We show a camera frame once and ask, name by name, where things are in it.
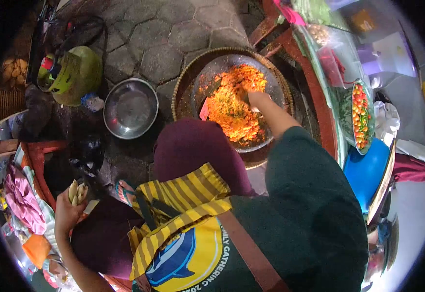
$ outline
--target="woman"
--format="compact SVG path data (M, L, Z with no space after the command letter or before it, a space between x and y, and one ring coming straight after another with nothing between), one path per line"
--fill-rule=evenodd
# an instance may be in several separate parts
M366 228L342 170L267 94L247 99L276 139L269 197L254 196L220 126L199 120L161 132L158 181L136 190L120 182L132 207L110 198L76 225L85 204L71 206L67 191L58 196L57 244L83 291L111 290L97 272L136 279L134 291L360 290Z

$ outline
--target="round woven basket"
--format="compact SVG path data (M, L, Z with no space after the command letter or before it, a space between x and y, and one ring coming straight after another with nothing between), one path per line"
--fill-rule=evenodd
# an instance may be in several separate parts
M285 98L285 109L286 111L293 115L294 114L294 105L291 96L291 91L287 84L286 79L282 73L271 63L268 59L262 55L253 52L251 50L242 49L242 48L233 48L233 47L224 47L209 50L202 55L199 55L191 61L188 66L185 67L180 77L178 78L177 84L175 85L174 94L172 96L172 115L174 120L180 120L182 118L194 118L191 108L191 93L193 90L193 84L196 77L201 72L201 70L215 58L222 55L229 54L241 54L246 55L255 60L259 61L261 64L266 66L277 78ZM268 145L262 147L253 152L248 153L239 153L243 162L245 163L245 168L247 170L263 165L268 160L268 152L271 149L274 141L271 141Z

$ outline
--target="wooden board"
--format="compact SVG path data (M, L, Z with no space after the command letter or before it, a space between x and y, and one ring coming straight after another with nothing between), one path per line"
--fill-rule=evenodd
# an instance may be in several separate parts
M0 141L0 157L5 155L15 154L19 142L17 139L1 140Z
M394 170L394 157L396 154L396 140L391 144L390 147L390 155L388 158L388 163L386 164L385 172L383 174L383 178L378 186L375 195L373 196L373 200L368 207L368 217L367 217L367 225L372 224L373 219L377 214L380 213L381 208L383 207L384 198L387 194L386 190L388 189L388 185L391 179L392 171Z

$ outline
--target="dark green shirt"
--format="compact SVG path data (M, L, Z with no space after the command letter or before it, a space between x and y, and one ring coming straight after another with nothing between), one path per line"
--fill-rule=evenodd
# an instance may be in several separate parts
M303 128L292 127L269 153L266 186L269 197L231 196L232 212L288 287L360 291L366 227L337 162ZM180 291L261 290L222 232L220 263L201 283Z

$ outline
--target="red valve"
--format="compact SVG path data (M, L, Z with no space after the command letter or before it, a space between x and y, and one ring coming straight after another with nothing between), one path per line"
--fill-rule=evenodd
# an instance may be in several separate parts
M54 65L54 61L51 58L44 57L42 59L42 62L40 63L40 66L46 68L47 70L50 70L52 66Z

